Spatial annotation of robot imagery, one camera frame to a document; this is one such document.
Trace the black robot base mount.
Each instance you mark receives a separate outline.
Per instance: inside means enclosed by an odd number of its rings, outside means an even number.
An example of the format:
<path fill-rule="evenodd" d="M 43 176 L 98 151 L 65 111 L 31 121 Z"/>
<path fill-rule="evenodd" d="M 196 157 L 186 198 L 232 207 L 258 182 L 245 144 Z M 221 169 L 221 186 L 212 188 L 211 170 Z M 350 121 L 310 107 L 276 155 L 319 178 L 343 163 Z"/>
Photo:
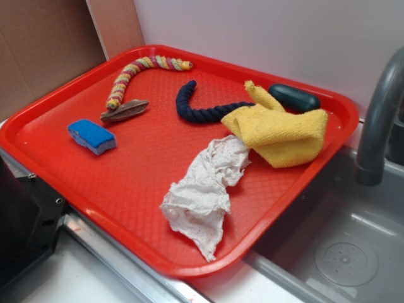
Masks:
<path fill-rule="evenodd" d="M 56 250 L 66 199 L 37 176 L 15 177 L 1 160 L 1 290 Z"/>

